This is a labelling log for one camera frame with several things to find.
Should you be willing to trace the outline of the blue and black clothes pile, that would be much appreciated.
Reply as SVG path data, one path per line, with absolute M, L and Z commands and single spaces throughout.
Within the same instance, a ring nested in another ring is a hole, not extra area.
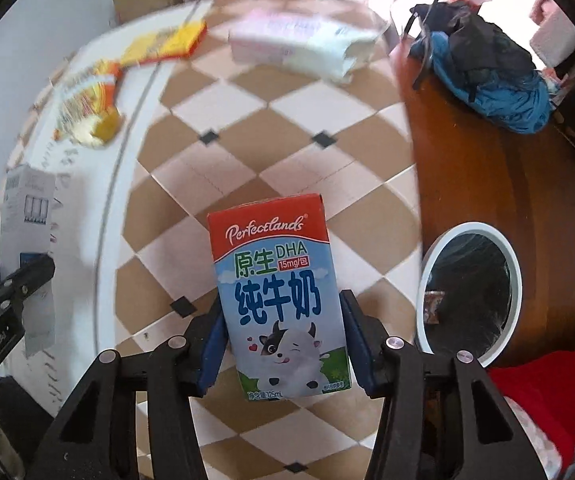
M 421 32 L 409 55 L 422 62 L 413 88 L 430 73 L 489 122 L 533 134 L 549 122 L 552 106 L 545 80 L 531 55 L 499 26 L 463 0 L 417 4 L 409 24 Z

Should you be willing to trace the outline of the yellow snack box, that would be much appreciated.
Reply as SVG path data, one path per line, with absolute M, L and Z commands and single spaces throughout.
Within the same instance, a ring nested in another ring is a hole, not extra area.
M 149 32 L 135 38 L 121 55 L 122 67 L 188 58 L 207 34 L 205 21 Z

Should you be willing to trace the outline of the red blanket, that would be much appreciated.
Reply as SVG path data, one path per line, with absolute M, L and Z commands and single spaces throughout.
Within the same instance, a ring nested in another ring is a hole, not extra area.
M 575 351 L 559 350 L 526 364 L 489 367 L 497 389 L 519 404 L 562 457 L 572 465 L 575 453 Z

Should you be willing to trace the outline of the checkered tablecloth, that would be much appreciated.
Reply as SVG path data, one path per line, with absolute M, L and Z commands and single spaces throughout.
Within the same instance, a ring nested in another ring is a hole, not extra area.
M 56 179 L 53 292 L 63 309 L 88 286 L 74 276 L 105 240 L 100 301 L 123 356 L 155 349 L 209 310 L 233 278 L 214 270 L 209 223 L 238 206 L 322 198 L 335 278 L 369 315 L 411 339 L 420 281 L 417 168 L 405 104 L 384 41 L 347 84 L 233 60 L 230 30 L 249 13 L 287 12 L 359 28 L 385 22 L 346 0 L 219 0 L 199 9 L 208 32 L 186 61 L 161 64 L 147 98 L 122 100 L 128 119 L 108 148 L 53 138 L 45 91 L 16 155 L 66 153 Z

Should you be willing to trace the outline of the pink tissue pack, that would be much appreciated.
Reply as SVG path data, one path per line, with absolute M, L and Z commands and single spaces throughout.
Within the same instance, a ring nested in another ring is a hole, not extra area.
M 382 31 L 321 15 L 255 11 L 229 31 L 238 64 L 271 65 L 341 84 L 369 64 Z

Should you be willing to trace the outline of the brown snack wrapper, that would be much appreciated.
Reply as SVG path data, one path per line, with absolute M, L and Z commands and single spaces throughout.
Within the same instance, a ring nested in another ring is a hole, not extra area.
M 423 322 L 429 325 L 439 323 L 439 307 L 445 298 L 441 290 L 426 290 L 423 298 Z

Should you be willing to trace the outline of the orange snack packet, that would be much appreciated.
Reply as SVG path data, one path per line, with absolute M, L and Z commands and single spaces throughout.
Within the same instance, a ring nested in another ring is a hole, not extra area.
M 72 137 L 72 130 L 78 122 L 86 116 L 117 108 L 116 93 L 121 76 L 122 69 L 118 62 L 100 60 L 69 77 L 60 88 L 60 109 L 53 139 L 69 139 L 77 143 Z

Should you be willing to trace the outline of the blue milk carton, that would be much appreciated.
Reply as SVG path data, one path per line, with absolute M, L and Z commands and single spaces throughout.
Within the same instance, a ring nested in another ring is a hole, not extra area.
M 208 214 L 218 292 L 248 400 L 351 386 L 345 328 L 319 194 Z

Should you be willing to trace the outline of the white round trash bin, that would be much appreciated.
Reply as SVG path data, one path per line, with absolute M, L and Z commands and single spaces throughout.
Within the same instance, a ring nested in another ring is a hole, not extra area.
M 441 290 L 439 323 L 423 322 L 426 290 Z M 489 367 L 509 344 L 523 301 L 519 259 L 509 240 L 483 222 L 465 222 L 436 238 L 422 262 L 415 342 L 426 353 L 467 351 Z

